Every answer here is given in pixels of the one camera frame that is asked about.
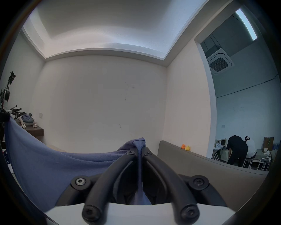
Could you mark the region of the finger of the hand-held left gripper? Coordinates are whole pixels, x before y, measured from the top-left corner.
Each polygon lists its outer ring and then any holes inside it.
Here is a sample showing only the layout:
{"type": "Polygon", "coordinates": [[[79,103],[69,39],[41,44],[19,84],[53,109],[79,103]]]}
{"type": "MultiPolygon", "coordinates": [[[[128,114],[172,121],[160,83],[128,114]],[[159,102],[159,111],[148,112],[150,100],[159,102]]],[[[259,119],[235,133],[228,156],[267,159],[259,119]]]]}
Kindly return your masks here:
{"type": "Polygon", "coordinates": [[[8,113],[4,109],[0,108],[0,120],[9,121],[9,119],[10,119],[10,113],[8,113]]]}

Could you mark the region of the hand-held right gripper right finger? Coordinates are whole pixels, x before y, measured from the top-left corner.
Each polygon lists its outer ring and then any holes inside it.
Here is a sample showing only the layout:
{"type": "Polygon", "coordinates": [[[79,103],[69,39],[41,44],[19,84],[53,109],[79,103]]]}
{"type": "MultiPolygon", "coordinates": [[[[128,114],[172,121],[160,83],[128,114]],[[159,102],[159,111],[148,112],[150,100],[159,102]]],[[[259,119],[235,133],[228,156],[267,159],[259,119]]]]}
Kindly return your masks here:
{"type": "Polygon", "coordinates": [[[175,222],[194,224],[203,213],[198,204],[227,207],[219,192],[203,175],[177,174],[149,148],[142,148],[143,191],[155,204],[170,202],[175,222]]]}

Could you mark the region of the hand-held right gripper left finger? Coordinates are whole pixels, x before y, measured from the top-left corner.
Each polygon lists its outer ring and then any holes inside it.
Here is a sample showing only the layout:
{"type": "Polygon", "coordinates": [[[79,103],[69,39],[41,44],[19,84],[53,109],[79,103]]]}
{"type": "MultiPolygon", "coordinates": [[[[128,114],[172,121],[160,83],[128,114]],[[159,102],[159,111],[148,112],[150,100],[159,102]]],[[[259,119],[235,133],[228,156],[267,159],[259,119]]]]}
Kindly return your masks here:
{"type": "Polygon", "coordinates": [[[137,147],[133,146],[102,174],[73,178],[55,206],[84,203],[82,220],[90,225],[105,224],[106,206],[109,202],[126,205],[132,199],[140,199],[140,158],[137,147]]]}

